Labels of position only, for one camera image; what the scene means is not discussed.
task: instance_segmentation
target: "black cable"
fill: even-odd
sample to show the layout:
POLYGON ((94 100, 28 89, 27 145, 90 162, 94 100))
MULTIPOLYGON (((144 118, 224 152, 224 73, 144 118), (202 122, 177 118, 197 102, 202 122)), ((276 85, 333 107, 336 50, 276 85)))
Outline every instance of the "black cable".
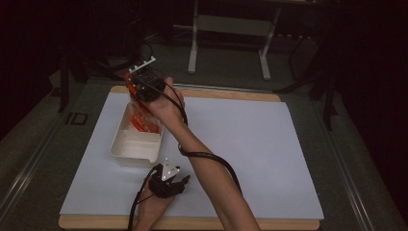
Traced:
POLYGON ((207 153, 207 152, 187 152, 181 147, 180 144, 179 144, 179 151, 183 156, 186 156, 186 157, 207 158, 207 159, 211 159, 213 161, 219 162, 220 164, 222 164, 223 166, 225 166, 227 168, 227 170, 229 171, 229 173, 230 173, 232 179, 234 180, 237 188, 242 193, 241 186, 240 186, 240 181, 238 180, 237 174, 235 173, 235 170, 231 167, 231 165, 227 161, 225 161, 224 159, 222 159, 218 155, 212 154, 212 153, 207 153))

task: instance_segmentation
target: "dark floor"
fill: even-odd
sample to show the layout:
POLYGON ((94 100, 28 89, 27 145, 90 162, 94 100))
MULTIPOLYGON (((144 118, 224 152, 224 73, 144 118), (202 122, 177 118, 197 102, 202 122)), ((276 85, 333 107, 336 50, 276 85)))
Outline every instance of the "dark floor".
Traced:
MULTIPOLYGON (((262 79, 257 51, 200 46, 194 75, 187 73, 190 48, 180 43, 151 42, 152 65, 182 85, 272 93, 293 83, 289 53, 295 41, 275 38, 268 53, 272 79, 262 79)), ((294 75, 314 52, 307 40, 293 57, 294 75)), ((59 98, 46 96, 0 143, 0 230, 60 230, 59 211, 87 147, 111 86, 121 84, 92 76, 71 83, 71 100, 59 114, 59 98), (88 114, 83 126, 66 124, 69 113, 88 114), (24 166, 34 158, 32 169, 24 166), (22 189, 12 188, 22 173, 22 189), (8 192, 16 193, 12 198, 8 192)), ((322 122, 323 102, 309 99, 310 86, 280 95, 289 106, 294 127, 319 195, 325 219, 321 230, 408 230, 391 200, 370 154, 336 93, 333 131, 322 122)))

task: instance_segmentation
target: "table surface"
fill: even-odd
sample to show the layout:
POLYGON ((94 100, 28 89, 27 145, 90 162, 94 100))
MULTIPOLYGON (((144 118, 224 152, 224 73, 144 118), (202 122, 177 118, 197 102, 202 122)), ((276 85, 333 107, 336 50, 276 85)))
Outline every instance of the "table surface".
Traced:
MULTIPOLYGON (((277 95, 274 95, 274 94, 217 91, 217 90, 188 90, 188 89, 182 90, 182 92, 186 96, 187 100, 192 100, 192 99, 189 99, 189 97, 205 97, 205 98, 234 99, 234 101, 237 101, 237 99, 241 99, 241 100, 244 100, 243 102, 250 101, 250 100, 264 101, 264 102, 265 101, 266 102, 279 102, 280 101, 279 97, 277 95)), ((118 96, 118 95, 124 95, 126 93, 127 93, 126 88, 124 88, 124 87, 114 87, 114 88, 112 88, 110 95, 114 94, 114 95, 118 96)), ((98 140, 97 137, 99 136, 100 133, 98 133, 97 131, 98 131, 98 127, 101 126, 99 123, 101 122, 100 120, 104 119, 103 115, 105 115, 105 114, 106 114, 106 112, 102 111, 101 117, 99 118, 98 123, 95 126, 94 133, 92 134, 92 138, 89 141, 89 147, 92 146, 92 139, 97 139, 98 140)), ((171 139, 165 139, 164 138, 164 140, 165 141, 164 141, 164 143, 162 145, 174 145, 174 143, 173 143, 174 141, 172 141, 171 139)), ((67 198, 65 199, 64 206, 63 206, 62 211, 61 211, 61 217, 60 217, 59 224, 60 224, 60 226, 62 228, 113 228, 113 229, 117 228, 117 229, 124 229, 124 228, 126 228, 127 222, 128 222, 128 216, 127 216, 128 212, 124 212, 124 213, 121 213, 121 212, 120 213, 110 213, 110 212, 108 212, 106 214, 93 213, 93 212, 87 212, 87 211, 78 212, 78 210, 83 209, 83 208, 81 208, 81 206, 78 207, 79 209, 75 208, 75 206, 73 206, 73 207, 71 206, 72 203, 73 203, 72 199, 74 199, 74 201, 75 201, 78 198, 78 197, 76 197, 78 195, 75 195, 75 187, 77 187, 77 190, 78 190, 78 186, 81 186, 81 184, 79 184, 78 181, 84 181, 85 178, 89 178, 89 180, 92 180, 92 177, 94 177, 94 175, 99 175, 99 174, 103 175, 102 172, 100 171, 100 169, 99 169, 100 172, 94 171, 94 172, 88 172, 89 174, 87 173, 87 170, 90 170, 90 169, 95 170, 95 168, 87 166, 87 163, 89 163, 89 161, 87 161, 87 157, 92 155, 92 154, 90 154, 90 153, 92 153, 92 150, 90 150, 90 149, 92 149, 92 148, 88 148, 86 153, 84 154, 84 159, 83 159, 83 161, 81 162, 81 164, 79 166, 78 172, 77 172, 77 174, 76 174, 76 176, 74 178, 74 182, 71 185, 70 192, 68 193, 67 198)), ((144 173, 145 170, 134 169, 134 168, 129 169, 129 168, 132 168, 132 167, 120 167, 117 163, 113 164, 113 161, 115 161, 115 159, 112 159, 112 156, 109 156, 109 150, 108 150, 108 155, 106 155, 106 157, 107 157, 107 159, 111 158, 109 165, 115 165, 115 170, 116 171, 123 171, 123 172, 131 171, 130 173, 127 172, 127 174, 135 174, 135 172, 137 172, 137 171, 143 172, 143 174, 140 174, 140 177, 139 177, 140 180, 146 174, 146 173, 144 173)), ((301 165, 304 164, 304 166, 306 166, 305 163, 304 163, 304 159, 301 160, 300 163, 301 163, 301 165)), ((239 166, 239 163, 235 163, 235 160, 232 160, 232 165, 234 167, 236 167, 237 165, 239 166)), ((189 172, 189 171, 190 171, 190 169, 187 169, 188 174, 193 174, 193 172, 189 172)), ((257 216, 257 212, 255 210, 254 214, 256 215, 257 220, 259 221, 260 226, 261 226, 262 229, 264 229, 264 230, 276 230, 276 229, 316 230, 316 229, 319 228, 319 220, 322 219, 322 212, 321 212, 321 208, 319 206, 319 201, 317 200, 316 192, 313 192, 314 186, 313 186, 313 183, 312 183, 312 181, 310 179, 310 174, 309 174, 309 172, 307 170, 307 167, 306 167, 306 171, 307 171, 307 177, 305 178, 306 180, 302 179, 302 181, 306 181, 306 182, 309 183, 309 186, 306 186, 306 188, 312 188, 312 191, 309 192, 309 195, 311 195, 312 197, 316 197, 316 198, 312 198, 312 200, 315 199, 314 203, 308 204, 307 206, 301 206, 301 207, 314 207, 314 206, 318 205, 317 208, 309 208, 309 209, 311 209, 312 214, 314 214, 314 217, 313 218, 305 218, 305 217, 302 217, 302 218, 280 218, 279 216, 272 216, 272 217, 259 216, 259 214, 257 216)), ((245 180, 246 180, 245 175, 246 174, 244 176, 242 176, 242 175, 239 174, 239 172, 242 172, 242 170, 240 169, 240 166, 238 167, 238 171, 237 171, 237 173, 239 175, 239 178, 241 178, 240 180, 244 182, 244 184, 243 184, 244 186, 248 185, 249 183, 245 182, 245 180)), ((189 198, 191 198, 192 195, 199 194, 199 192, 196 192, 196 191, 199 191, 199 190, 196 189, 195 186, 191 186, 191 187, 193 188, 193 190, 191 190, 191 191, 194 191, 194 193, 188 193, 188 192, 183 193, 180 196, 180 198, 183 198, 183 200, 188 201, 189 198)), ((130 192, 130 194, 128 196, 131 196, 133 198, 135 196, 135 194, 136 194, 136 191, 139 188, 135 187, 135 185, 132 185, 130 189, 132 189, 132 190, 131 190, 131 192, 130 192)), ((244 191, 245 197, 248 197, 247 198, 248 203, 250 205, 251 205, 251 203, 255 203, 255 202, 252 202, 251 199, 250 199, 253 192, 250 189, 246 188, 246 187, 242 187, 242 189, 244 191)), ((107 191, 114 192, 115 190, 117 191, 117 189, 110 189, 110 190, 107 190, 107 191)), ((98 195, 93 194, 90 198, 94 198, 94 197, 98 197, 98 195)), ((183 200, 179 199, 179 201, 175 201, 175 202, 176 202, 176 204, 178 203, 179 205, 182 205, 183 200)), ((199 201, 201 201, 200 203, 204 203, 204 205, 209 204, 209 201, 207 201, 207 200, 208 200, 207 198, 199 199, 199 201)), ((222 226, 221 226, 221 224, 220 224, 220 222, 219 222, 219 220, 217 218, 217 215, 211 209, 210 210, 207 209, 206 212, 205 213, 203 212, 204 214, 202 214, 202 215, 200 215, 200 213, 198 213, 198 216, 195 216, 195 217, 184 217, 184 216, 177 217, 177 214, 180 214, 180 211, 179 211, 180 209, 177 209, 177 207, 183 207, 183 206, 176 206, 175 205, 175 206, 173 206, 173 208, 170 208, 169 209, 170 211, 168 212, 169 216, 165 216, 164 218, 162 218, 157 223, 155 228, 156 229, 185 229, 185 230, 186 229, 190 229, 190 230, 196 230, 196 229, 220 230, 220 229, 222 229, 222 226)), ((282 213, 285 214, 285 211, 284 211, 285 208, 284 207, 279 208, 278 210, 282 210, 282 213)))

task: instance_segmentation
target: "finger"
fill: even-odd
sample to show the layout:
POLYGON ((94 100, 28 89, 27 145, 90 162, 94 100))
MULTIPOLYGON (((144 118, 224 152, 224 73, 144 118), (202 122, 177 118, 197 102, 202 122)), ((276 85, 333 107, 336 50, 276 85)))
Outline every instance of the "finger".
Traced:
POLYGON ((177 90, 176 93, 177 93, 177 96, 179 97, 179 99, 181 101, 181 104, 182 104, 181 106, 183 106, 183 108, 184 108, 184 106, 186 106, 186 103, 184 102, 183 93, 181 91, 179 91, 179 90, 177 90))
POLYGON ((172 77, 167 77, 165 78, 165 82, 171 87, 173 87, 174 79, 172 77))

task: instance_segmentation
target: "white paper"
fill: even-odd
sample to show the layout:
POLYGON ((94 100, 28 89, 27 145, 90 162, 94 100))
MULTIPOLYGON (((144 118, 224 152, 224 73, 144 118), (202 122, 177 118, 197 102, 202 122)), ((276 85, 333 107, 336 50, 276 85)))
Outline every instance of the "white paper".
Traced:
MULTIPOLYGON (((61 209, 62 215, 130 213, 149 169, 121 167, 111 143, 128 103, 125 93, 110 93, 61 209)), ((186 98, 193 132, 236 171, 256 218, 323 219, 315 187, 285 103, 186 98)), ((166 211, 169 217, 216 217, 188 158, 164 132, 159 154, 181 167, 175 181, 190 175, 182 194, 166 211)))

